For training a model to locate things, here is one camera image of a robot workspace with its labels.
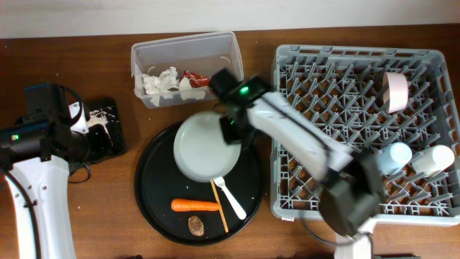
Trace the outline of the round black tray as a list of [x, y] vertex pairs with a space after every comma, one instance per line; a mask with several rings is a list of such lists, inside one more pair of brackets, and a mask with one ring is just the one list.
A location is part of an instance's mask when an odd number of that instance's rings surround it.
[[[240, 232], [257, 213], [265, 192], [265, 173], [255, 146], [242, 150], [233, 169], [224, 176], [227, 188], [247, 213], [237, 217], [223, 191], [216, 187], [229, 232], [218, 212], [175, 212], [173, 199], [212, 201], [210, 183], [190, 180], [180, 172], [173, 157], [173, 143], [181, 123], [175, 123], [158, 134], [145, 148], [134, 177], [134, 195], [139, 210], [148, 223], [167, 239], [184, 245], [211, 245]], [[198, 216], [204, 224], [204, 235], [194, 236], [188, 219]]]

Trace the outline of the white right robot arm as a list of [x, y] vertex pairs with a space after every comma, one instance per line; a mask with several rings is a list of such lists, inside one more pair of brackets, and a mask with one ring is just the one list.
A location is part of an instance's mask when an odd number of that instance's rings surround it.
[[335, 258], [373, 258], [375, 217], [385, 197], [373, 154], [329, 137], [259, 76], [238, 81], [224, 68], [209, 87], [225, 108], [220, 127], [226, 144], [247, 147], [263, 132], [321, 185], [319, 212], [336, 233], [336, 241], [327, 243]]

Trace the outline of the rice and nut shell pile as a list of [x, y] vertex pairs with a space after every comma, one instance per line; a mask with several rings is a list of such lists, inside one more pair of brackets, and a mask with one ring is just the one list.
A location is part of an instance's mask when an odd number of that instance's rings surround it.
[[111, 140], [107, 124], [109, 122], [118, 122], [118, 119], [116, 118], [116, 116], [111, 113], [111, 109], [108, 109], [108, 110], [105, 110], [102, 108], [95, 109], [93, 111], [90, 111], [89, 114], [90, 114], [90, 119], [86, 122], [89, 132], [94, 132], [96, 130], [96, 126], [102, 126], [104, 132], [106, 133], [108, 138]]

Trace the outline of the black rectangular bin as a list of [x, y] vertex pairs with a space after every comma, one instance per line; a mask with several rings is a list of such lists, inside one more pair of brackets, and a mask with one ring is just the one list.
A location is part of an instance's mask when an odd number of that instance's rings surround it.
[[111, 140], [104, 132], [102, 126], [96, 126], [94, 132], [88, 131], [86, 139], [89, 142], [89, 154], [86, 163], [100, 163], [101, 161], [123, 155], [127, 151], [127, 145], [122, 132], [121, 120], [115, 100], [111, 97], [103, 97], [92, 99], [86, 105], [89, 113], [100, 108], [105, 110], [111, 109], [111, 113], [118, 119], [118, 122], [109, 122], [107, 124]]

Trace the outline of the white plastic fork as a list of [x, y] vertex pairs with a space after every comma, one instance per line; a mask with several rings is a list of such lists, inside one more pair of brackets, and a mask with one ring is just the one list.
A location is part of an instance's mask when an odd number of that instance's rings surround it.
[[224, 178], [223, 177], [215, 178], [213, 179], [213, 182], [224, 192], [224, 194], [226, 195], [226, 198], [229, 200], [229, 203], [231, 207], [233, 208], [237, 217], [241, 220], [246, 219], [247, 213], [242, 208], [240, 203], [235, 199], [235, 197], [230, 192], [230, 190], [227, 188]]

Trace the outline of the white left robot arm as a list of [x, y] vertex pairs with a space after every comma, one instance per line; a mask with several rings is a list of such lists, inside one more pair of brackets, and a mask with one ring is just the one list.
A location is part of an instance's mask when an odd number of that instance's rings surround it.
[[71, 176], [126, 152], [116, 102], [84, 102], [56, 83], [24, 88], [26, 114], [1, 130], [1, 173], [14, 202], [21, 258], [75, 258]]

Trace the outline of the white cup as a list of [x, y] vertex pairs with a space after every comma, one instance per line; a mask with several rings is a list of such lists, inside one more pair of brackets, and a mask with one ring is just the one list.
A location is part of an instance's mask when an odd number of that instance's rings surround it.
[[416, 173], [431, 177], [451, 166], [454, 159], [454, 152], [449, 147], [436, 145], [423, 150], [412, 162], [412, 167]]
[[400, 172], [412, 159], [413, 153], [408, 145], [395, 142], [383, 148], [376, 156], [377, 165], [383, 175], [390, 176]]

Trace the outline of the pink bowl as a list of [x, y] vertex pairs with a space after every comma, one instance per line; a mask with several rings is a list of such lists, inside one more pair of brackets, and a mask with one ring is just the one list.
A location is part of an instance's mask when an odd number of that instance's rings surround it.
[[401, 73], [385, 72], [383, 102], [387, 113], [398, 112], [408, 105], [408, 80]]

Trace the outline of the grey bowl with food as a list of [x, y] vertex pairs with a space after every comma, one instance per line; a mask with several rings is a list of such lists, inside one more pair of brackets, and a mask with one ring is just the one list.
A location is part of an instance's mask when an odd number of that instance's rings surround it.
[[205, 183], [223, 177], [239, 159], [242, 146], [226, 144], [220, 118], [215, 112], [199, 112], [187, 118], [177, 131], [175, 163], [193, 181]]

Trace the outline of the wooden chopstick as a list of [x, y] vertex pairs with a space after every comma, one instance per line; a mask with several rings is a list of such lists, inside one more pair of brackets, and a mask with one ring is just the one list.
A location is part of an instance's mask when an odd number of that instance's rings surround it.
[[213, 190], [213, 194], [214, 194], [214, 197], [215, 197], [215, 200], [216, 200], [216, 203], [220, 206], [219, 207], [219, 214], [220, 214], [220, 217], [221, 217], [221, 221], [222, 221], [222, 224], [223, 224], [223, 227], [224, 227], [224, 232], [225, 233], [228, 233], [229, 232], [229, 228], [228, 228], [228, 225], [226, 223], [226, 218], [224, 216], [224, 212], [223, 212], [223, 209], [222, 209], [222, 205], [221, 205], [221, 202], [220, 202], [220, 199], [219, 199], [219, 195], [218, 195], [218, 192], [216, 190], [216, 185], [215, 183], [213, 182], [213, 180], [211, 180], [211, 188]]

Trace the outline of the red snack wrapper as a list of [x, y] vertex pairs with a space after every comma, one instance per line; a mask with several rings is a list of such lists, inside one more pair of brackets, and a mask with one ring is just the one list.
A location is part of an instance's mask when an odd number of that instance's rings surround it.
[[202, 76], [190, 71], [184, 71], [183, 78], [187, 78], [193, 88], [208, 86], [211, 80], [209, 77]]

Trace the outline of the brown nut shell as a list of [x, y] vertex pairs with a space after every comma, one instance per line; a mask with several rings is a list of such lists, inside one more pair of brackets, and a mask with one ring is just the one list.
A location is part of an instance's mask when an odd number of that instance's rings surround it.
[[204, 235], [204, 224], [198, 216], [192, 216], [188, 219], [188, 229], [194, 236], [201, 237]]

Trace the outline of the grey dishwasher rack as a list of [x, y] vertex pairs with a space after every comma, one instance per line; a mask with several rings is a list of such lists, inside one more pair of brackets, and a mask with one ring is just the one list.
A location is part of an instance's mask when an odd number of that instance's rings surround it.
[[[385, 111], [385, 72], [407, 78], [405, 109]], [[281, 45], [272, 82], [293, 108], [355, 150], [377, 153], [404, 142], [414, 156], [436, 145], [459, 153], [459, 115], [445, 57], [437, 50]], [[407, 165], [382, 180], [381, 223], [459, 223], [458, 162], [431, 177]]]

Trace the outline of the orange carrot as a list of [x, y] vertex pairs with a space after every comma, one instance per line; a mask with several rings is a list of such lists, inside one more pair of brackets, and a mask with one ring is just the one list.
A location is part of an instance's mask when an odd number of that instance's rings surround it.
[[216, 202], [190, 199], [173, 199], [170, 206], [175, 212], [216, 212], [221, 208]]

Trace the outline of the small white tissue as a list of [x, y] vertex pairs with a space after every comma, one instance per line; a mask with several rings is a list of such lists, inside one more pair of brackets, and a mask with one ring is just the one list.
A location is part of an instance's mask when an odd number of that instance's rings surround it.
[[203, 90], [194, 89], [188, 78], [182, 78], [179, 82], [179, 92], [182, 100], [188, 99], [203, 99], [206, 92]]

